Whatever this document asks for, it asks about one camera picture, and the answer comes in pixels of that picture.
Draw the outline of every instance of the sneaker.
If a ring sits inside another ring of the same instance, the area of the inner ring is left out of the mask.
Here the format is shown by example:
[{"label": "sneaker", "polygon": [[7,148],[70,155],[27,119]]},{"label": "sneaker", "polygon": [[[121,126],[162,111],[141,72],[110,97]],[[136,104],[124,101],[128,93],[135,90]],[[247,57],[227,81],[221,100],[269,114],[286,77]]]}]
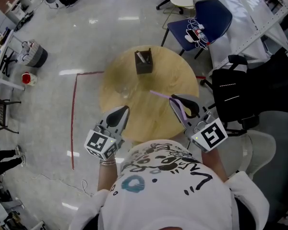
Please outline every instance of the sneaker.
[{"label": "sneaker", "polygon": [[21,155],[21,147],[19,146],[19,145],[17,145],[16,147],[15,147],[15,154],[17,155],[17,156],[20,156]]},{"label": "sneaker", "polygon": [[21,167],[25,167],[25,156],[22,154],[20,158],[21,158]]},{"label": "sneaker", "polygon": [[71,7],[72,7],[73,5],[75,5],[77,1],[79,1],[79,0],[74,0],[74,1],[71,3]]}]

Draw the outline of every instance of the white marker cube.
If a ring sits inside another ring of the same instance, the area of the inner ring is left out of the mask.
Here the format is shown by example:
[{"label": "white marker cube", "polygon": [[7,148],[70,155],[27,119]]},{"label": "white marker cube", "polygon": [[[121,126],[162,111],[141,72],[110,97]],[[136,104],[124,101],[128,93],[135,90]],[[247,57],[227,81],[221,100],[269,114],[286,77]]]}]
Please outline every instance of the white marker cube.
[{"label": "white marker cube", "polygon": [[191,142],[204,152],[209,152],[227,138],[228,135],[224,126],[220,118],[217,118],[212,123],[207,124],[201,131],[194,134],[191,137]]},{"label": "white marker cube", "polygon": [[91,155],[103,160],[107,160],[118,149],[116,139],[93,130],[88,132],[84,147]]}]

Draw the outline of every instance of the black shoe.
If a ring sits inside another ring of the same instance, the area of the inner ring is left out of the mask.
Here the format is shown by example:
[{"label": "black shoe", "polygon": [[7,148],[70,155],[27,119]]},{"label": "black shoe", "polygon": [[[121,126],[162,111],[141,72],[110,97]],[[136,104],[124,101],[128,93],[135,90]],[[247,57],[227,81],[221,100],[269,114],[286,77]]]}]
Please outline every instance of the black shoe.
[{"label": "black shoe", "polygon": [[79,0],[74,0],[73,2],[70,3],[70,6],[72,7],[73,5],[75,5],[75,3],[79,1]]}]

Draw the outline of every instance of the bracelet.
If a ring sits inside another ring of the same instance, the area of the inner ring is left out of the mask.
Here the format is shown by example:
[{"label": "bracelet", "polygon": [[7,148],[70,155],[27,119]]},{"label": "bracelet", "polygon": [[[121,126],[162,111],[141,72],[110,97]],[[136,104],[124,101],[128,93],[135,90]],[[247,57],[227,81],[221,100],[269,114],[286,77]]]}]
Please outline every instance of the bracelet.
[{"label": "bracelet", "polygon": [[116,161],[115,160],[109,160],[109,161],[105,161],[105,160],[100,160],[99,161],[100,165],[114,165],[116,164]]}]

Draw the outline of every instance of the blue chair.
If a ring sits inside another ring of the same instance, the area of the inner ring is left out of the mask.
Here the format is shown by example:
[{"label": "blue chair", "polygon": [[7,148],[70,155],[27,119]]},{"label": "blue chair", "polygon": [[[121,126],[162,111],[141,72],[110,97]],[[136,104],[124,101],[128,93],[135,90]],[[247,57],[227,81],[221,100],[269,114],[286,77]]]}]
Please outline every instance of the blue chair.
[{"label": "blue chair", "polygon": [[[210,44],[223,36],[231,24],[232,14],[219,0],[198,1],[195,4],[195,10],[195,19],[199,24],[204,26],[203,33],[208,38],[208,42]],[[165,32],[161,46],[163,46],[168,32],[171,31],[182,47],[182,50],[179,53],[180,56],[184,51],[190,51],[194,49],[195,43],[189,43],[184,38],[188,24],[188,19],[168,23],[168,28]],[[203,50],[204,49],[201,48],[194,59],[196,59]]]}]

